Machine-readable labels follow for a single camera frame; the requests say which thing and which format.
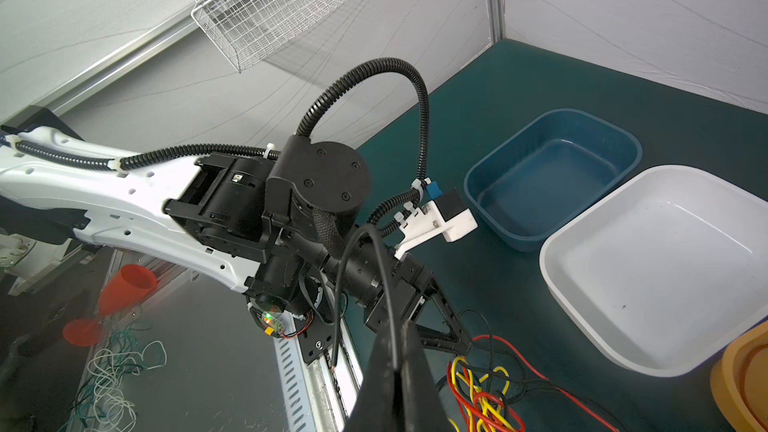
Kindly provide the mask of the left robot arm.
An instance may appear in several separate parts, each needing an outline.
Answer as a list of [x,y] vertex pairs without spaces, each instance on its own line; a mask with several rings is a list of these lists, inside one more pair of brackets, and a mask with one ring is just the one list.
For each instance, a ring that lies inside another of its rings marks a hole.
[[[359,223],[371,189],[367,164],[355,149],[311,135],[347,92],[387,73],[416,91],[417,172],[406,191]],[[258,320],[288,312],[339,328],[348,296],[370,329],[390,334],[433,301],[446,330],[418,327],[421,344],[463,355],[468,332],[411,254],[476,227],[458,193],[441,193],[428,178],[429,118],[422,76],[391,57],[332,83],[281,150],[184,144],[134,154],[70,136],[49,110],[34,107],[1,128],[1,222],[33,240],[71,238],[191,268],[244,295]]]

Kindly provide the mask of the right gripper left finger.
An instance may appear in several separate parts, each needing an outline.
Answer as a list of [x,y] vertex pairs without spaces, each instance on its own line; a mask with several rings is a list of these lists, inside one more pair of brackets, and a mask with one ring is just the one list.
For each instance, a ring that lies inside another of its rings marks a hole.
[[385,325],[376,335],[368,367],[349,416],[345,431],[401,431],[396,403],[399,376],[392,365],[390,329]]

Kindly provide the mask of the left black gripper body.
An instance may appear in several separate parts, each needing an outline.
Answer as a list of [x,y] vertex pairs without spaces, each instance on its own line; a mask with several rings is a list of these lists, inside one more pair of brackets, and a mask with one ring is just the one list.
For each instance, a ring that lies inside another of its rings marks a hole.
[[[389,264],[392,266],[390,286],[394,317],[400,323],[413,320],[417,300],[429,280],[435,279],[433,271],[410,253],[401,260],[392,258]],[[359,305],[364,309],[363,321],[369,330],[377,332],[388,321],[386,294],[378,279],[363,294]]]

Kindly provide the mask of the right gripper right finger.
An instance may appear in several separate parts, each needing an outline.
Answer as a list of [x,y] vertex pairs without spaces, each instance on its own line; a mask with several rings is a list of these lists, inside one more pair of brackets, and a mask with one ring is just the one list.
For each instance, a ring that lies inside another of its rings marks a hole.
[[453,431],[415,324],[402,326],[400,396],[403,431]]

